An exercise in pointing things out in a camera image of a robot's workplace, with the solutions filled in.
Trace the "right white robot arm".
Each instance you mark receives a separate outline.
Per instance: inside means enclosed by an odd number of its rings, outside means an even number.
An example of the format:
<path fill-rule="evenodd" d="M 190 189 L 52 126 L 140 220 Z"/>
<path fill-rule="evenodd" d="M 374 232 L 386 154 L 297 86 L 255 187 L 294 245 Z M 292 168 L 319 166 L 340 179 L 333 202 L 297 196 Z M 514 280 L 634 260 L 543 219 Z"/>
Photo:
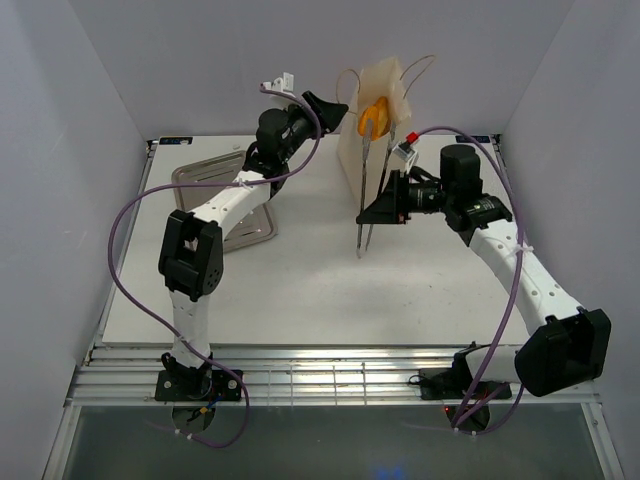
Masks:
<path fill-rule="evenodd" d="M 586 309 L 563 290 L 525 244 L 508 207 L 484 192 L 475 148 L 443 147 L 437 177 L 416 165 L 417 153 L 409 142 L 393 151 L 404 165 L 391 171 L 357 223 L 404 224 L 414 213 L 443 214 L 508 292 L 508 305 L 519 312 L 529 334 L 522 345 L 469 345 L 435 376 L 434 385 L 474 397 L 488 382 L 518 383 L 542 397 L 600 377 L 611 334 L 609 317 L 601 309 Z"/>

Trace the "metal tray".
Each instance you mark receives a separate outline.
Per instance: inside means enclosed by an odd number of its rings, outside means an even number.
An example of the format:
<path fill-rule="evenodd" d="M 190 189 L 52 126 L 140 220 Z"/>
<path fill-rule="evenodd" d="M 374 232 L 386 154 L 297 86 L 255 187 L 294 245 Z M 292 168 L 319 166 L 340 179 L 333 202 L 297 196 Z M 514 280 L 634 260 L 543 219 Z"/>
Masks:
<path fill-rule="evenodd" d="M 242 172 L 246 152 L 239 150 L 181 166 L 171 175 L 177 207 L 197 218 L 216 221 L 223 229 L 223 250 L 229 253 L 265 242 L 277 232 L 271 204 L 249 209 L 257 194 L 252 187 L 231 187 L 231 182 L 247 180 Z"/>

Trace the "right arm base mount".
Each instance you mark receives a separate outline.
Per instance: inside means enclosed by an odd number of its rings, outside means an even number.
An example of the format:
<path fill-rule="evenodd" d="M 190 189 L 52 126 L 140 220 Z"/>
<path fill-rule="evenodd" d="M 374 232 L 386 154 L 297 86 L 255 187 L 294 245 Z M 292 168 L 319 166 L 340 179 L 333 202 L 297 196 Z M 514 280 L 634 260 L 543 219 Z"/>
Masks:
<path fill-rule="evenodd" d="M 411 375 L 407 384 L 419 388 L 422 400 L 462 400 L 471 380 L 457 378 L 449 368 L 423 368 Z M 494 392 L 496 392 L 495 399 L 508 400 L 512 398 L 509 384 L 502 387 L 499 382 L 480 381 L 471 399 L 482 400 Z"/>

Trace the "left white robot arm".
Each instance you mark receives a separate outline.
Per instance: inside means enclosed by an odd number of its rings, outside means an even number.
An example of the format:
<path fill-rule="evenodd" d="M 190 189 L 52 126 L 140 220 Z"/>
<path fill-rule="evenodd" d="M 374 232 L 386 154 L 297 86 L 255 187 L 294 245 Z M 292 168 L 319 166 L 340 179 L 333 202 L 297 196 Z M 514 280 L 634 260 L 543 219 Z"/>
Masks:
<path fill-rule="evenodd" d="M 344 103 L 324 101 L 306 91 L 309 106 L 271 108 L 258 119 L 256 139 L 236 175 L 238 187 L 226 187 L 189 212 L 176 210 L 167 220 L 159 258 L 178 331 L 161 361 L 171 383 L 188 398 L 201 399 L 212 387 L 207 371 L 210 295 L 223 274 L 223 243 L 254 208 L 267 203 L 284 185 L 288 161 L 308 139 L 334 132 L 348 111 Z"/>

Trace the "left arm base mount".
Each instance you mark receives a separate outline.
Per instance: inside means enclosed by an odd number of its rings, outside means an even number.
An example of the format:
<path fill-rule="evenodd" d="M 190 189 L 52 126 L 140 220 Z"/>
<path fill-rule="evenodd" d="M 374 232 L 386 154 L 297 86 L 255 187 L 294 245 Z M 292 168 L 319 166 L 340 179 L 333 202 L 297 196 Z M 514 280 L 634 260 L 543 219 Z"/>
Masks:
<path fill-rule="evenodd" d="M 239 401 L 240 382 L 227 372 L 206 370 L 204 373 L 178 374 L 162 370 L 157 377 L 153 398 L 160 402 Z"/>

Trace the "beige paper bag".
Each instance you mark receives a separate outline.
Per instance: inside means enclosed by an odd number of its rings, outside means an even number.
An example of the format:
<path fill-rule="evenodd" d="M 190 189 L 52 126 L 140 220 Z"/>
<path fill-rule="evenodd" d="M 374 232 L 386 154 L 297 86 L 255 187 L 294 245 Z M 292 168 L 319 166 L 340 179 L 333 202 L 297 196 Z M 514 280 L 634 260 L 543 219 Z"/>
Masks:
<path fill-rule="evenodd" d="M 358 205 L 369 206 L 389 171 L 403 166 L 390 150 L 412 131 L 409 91 L 435 59 L 428 54 L 404 68 L 393 56 L 361 71 L 349 68 L 339 74 L 356 79 L 341 123 L 337 155 Z"/>

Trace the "oval bread loaf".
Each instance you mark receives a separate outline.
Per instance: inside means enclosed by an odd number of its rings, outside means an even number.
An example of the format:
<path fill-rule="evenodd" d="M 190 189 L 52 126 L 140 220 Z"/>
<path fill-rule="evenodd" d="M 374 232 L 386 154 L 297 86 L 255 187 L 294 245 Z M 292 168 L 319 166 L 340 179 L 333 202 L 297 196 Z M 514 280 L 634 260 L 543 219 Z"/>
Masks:
<path fill-rule="evenodd" d="M 371 122 L 371 139 L 375 141 L 389 132 L 391 120 L 389 100 L 387 97 L 381 96 L 373 105 L 363 111 L 359 118 L 358 133 L 364 137 L 367 134 L 368 122 Z"/>

